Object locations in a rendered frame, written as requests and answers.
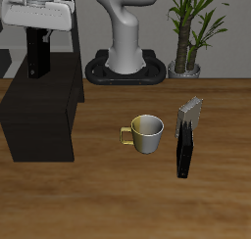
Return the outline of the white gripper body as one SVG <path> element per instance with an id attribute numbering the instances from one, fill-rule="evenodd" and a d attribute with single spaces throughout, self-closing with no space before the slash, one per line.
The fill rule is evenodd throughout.
<path id="1" fill-rule="evenodd" d="M 28 5 L 26 0 L 3 0 L 4 24 L 70 31 L 73 28 L 73 0 L 54 0 L 42 7 Z"/>

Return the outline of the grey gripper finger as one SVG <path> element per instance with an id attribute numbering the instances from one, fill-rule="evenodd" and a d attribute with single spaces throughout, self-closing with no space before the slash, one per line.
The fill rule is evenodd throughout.
<path id="1" fill-rule="evenodd" d="M 45 35 L 43 35 L 42 39 L 43 39 L 44 43 L 49 43 L 50 42 L 50 36 L 51 36 L 53 30 L 52 29 L 46 29 L 46 31 L 47 32 L 46 32 Z"/>

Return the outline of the dark wooden cabinet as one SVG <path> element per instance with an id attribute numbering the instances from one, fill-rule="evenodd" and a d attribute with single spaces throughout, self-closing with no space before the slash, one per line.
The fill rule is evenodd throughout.
<path id="1" fill-rule="evenodd" d="M 28 78 L 25 58 L 0 102 L 0 124 L 15 162 L 72 162 L 76 107 L 84 101 L 76 12 L 70 31 L 50 36 L 50 72 Z"/>

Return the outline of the green pot plant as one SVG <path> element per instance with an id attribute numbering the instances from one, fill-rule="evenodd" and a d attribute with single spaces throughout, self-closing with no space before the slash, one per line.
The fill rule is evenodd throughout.
<path id="1" fill-rule="evenodd" d="M 168 78 L 198 78 L 201 68 L 195 63 L 197 51 L 202 47 L 210 47 L 207 41 L 214 35 L 226 32 L 226 28 L 221 28 L 225 16 L 209 25 L 215 9 L 204 16 L 201 15 L 201 11 L 215 0 L 172 1 L 176 5 L 169 9 L 167 16 L 170 17 L 170 12 L 177 16 L 173 23 L 178 42 L 176 59 L 168 65 Z"/>

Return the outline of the yellow and white mug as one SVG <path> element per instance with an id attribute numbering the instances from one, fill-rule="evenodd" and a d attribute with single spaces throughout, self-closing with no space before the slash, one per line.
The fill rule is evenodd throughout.
<path id="1" fill-rule="evenodd" d="M 130 127 L 120 129 L 120 141 L 124 145 L 132 145 L 142 154 L 151 154 L 157 150 L 163 130 L 164 124 L 159 118 L 141 115 L 131 121 Z M 124 140 L 125 132 L 131 133 L 131 140 Z"/>

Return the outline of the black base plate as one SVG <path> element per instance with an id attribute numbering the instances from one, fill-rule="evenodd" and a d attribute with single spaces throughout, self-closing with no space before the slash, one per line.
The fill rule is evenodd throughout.
<path id="1" fill-rule="evenodd" d="M 143 59 L 146 66 L 139 72 L 119 74 L 105 66 L 108 60 L 108 50 L 99 50 L 95 58 L 85 67 L 85 76 L 89 82 L 97 85 L 154 85 L 161 83 L 167 75 L 166 66 L 156 58 L 151 49 L 143 49 Z"/>

